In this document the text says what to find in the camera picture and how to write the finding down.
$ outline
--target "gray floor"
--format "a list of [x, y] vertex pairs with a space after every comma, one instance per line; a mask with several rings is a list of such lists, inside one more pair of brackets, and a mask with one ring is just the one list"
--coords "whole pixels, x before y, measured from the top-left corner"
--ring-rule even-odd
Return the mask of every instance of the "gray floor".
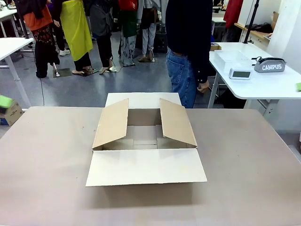
[[[120, 33], [112, 36], [112, 50], [114, 62], [118, 64], [118, 47]], [[102, 107], [108, 93], [110, 92], [170, 92], [171, 82], [167, 74], [166, 54], [155, 53], [156, 63], [139, 63], [139, 49], [136, 50], [136, 66], [122, 68], [120, 73], [98, 73], [88, 77], [73, 75], [70, 77], [53, 78], [52, 67], [48, 67], [48, 77], [42, 79], [45, 106], [82, 106]], [[36, 67], [33, 53], [13, 54], [15, 68], [22, 80], [23, 86], [33, 106], [43, 106], [41, 83], [35, 76]], [[96, 69], [102, 67], [97, 44], [94, 41], [94, 49], [90, 53], [92, 66]], [[59, 68], [74, 69], [72, 57], [60, 57]], [[16, 99], [19, 104], [25, 107], [16, 84], [8, 69], [0, 70], [0, 93]], [[210, 93], [198, 94], [196, 108], [206, 108]]]

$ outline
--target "person's hand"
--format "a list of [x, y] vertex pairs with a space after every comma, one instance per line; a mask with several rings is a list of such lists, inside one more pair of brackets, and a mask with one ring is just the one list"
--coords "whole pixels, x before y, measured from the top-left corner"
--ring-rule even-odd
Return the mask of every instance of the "person's hand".
[[57, 26], [57, 27], [60, 27], [61, 25], [60, 25], [60, 22], [58, 22], [58, 21], [56, 21], [56, 20], [53, 20], [53, 23], [55, 23], [55, 25]]
[[205, 93], [209, 89], [209, 85], [210, 84], [208, 80], [205, 83], [200, 83], [198, 86], [198, 91], [201, 93]]

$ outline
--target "white sneaker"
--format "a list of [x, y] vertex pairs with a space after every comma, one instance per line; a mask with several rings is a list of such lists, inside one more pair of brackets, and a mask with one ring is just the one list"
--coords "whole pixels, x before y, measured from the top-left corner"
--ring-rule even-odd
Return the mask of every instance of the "white sneaker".
[[63, 50], [63, 51], [61, 51], [60, 50], [60, 56], [65, 56], [65, 55], [68, 55], [68, 54], [70, 54], [71, 52], [70, 52], [70, 50], [68, 50], [68, 49], [65, 49], [65, 50]]

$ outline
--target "small cardboard box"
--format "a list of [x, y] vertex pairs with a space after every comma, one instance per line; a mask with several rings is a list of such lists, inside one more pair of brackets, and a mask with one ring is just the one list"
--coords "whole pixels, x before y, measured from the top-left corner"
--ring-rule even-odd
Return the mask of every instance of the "small cardboard box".
[[12, 126], [23, 114], [22, 108], [15, 100], [6, 112], [0, 113], [0, 125], [1, 126]]
[[216, 50], [221, 50], [221, 49], [222, 49], [222, 47], [219, 44], [217, 44], [215, 42], [211, 42], [210, 51], [216, 51]]
[[207, 181], [186, 109], [167, 99], [180, 103], [175, 93], [108, 95], [86, 186]]
[[276, 23], [277, 23], [278, 17], [279, 17], [279, 13], [273, 12], [273, 21], [272, 21], [272, 24], [271, 24], [273, 31], [274, 31], [274, 29], [276, 27]]

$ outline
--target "beige tabletop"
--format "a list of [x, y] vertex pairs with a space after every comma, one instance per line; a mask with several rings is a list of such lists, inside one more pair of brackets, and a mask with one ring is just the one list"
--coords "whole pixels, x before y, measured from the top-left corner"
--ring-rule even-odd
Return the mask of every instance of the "beige tabletop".
[[32, 107], [0, 140], [0, 225], [292, 226], [301, 164], [253, 110], [187, 110], [207, 183], [85, 187], [101, 108]]

